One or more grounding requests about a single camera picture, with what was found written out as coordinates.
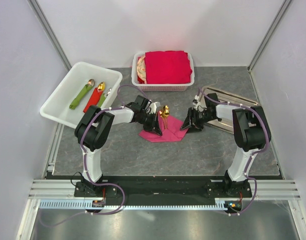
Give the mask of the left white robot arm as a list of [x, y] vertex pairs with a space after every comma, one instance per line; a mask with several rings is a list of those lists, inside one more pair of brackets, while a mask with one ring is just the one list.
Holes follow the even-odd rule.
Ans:
[[74, 131], [82, 150], [82, 176], [88, 181], [85, 185], [88, 194], [97, 197], [103, 191], [103, 185], [99, 182], [103, 176], [101, 148], [106, 143], [112, 126], [139, 123], [145, 132], [161, 136], [160, 109], [159, 102], [152, 102], [141, 95], [138, 95], [135, 101], [120, 107], [102, 109], [91, 105], [88, 108]]

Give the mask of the pink paper napkin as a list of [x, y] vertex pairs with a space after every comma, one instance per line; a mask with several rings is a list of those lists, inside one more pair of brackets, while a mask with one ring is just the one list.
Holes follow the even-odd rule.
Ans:
[[188, 132], [188, 129], [180, 130], [183, 122], [173, 116], [167, 117], [167, 128], [164, 126], [163, 119], [158, 117], [159, 127], [162, 136], [142, 130], [138, 135], [151, 143], [180, 142]]

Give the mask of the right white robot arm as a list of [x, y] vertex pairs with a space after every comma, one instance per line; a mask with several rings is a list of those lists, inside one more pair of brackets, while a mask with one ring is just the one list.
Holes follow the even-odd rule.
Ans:
[[200, 132], [206, 123], [228, 120], [232, 122], [237, 149], [231, 166], [221, 181], [207, 181], [207, 194], [213, 198], [240, 196], [251, 198], [249, 171], [256, 156], [265, 151], [271, 141], [271, 132], [261, 106], [244, 106], [220, 102], [216, 93], [204, 94], [204, 105], [195, 96], [194, 106], [180, 127], [189, 133]]

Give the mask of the gold fork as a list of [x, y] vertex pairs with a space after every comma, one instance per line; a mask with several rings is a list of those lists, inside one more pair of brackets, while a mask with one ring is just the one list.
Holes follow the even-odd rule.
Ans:
[[161, 111], [158, 112], [157, 116], [158, 116], [159, 127], [163, 131], [165, 129], [165, 119], [164, 119], [164, 116], [162, 115]]

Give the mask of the gold spoon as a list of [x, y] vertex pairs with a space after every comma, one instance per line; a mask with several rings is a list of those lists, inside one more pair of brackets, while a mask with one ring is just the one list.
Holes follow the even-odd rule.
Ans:
[[170, 108], [168, 105], [164, 105], [161, 107], [160, 111], [162, 112], [162, 115], [164, 118], [165, 129], [167, 129], [168, 128], [168, 117], [170, 115]]

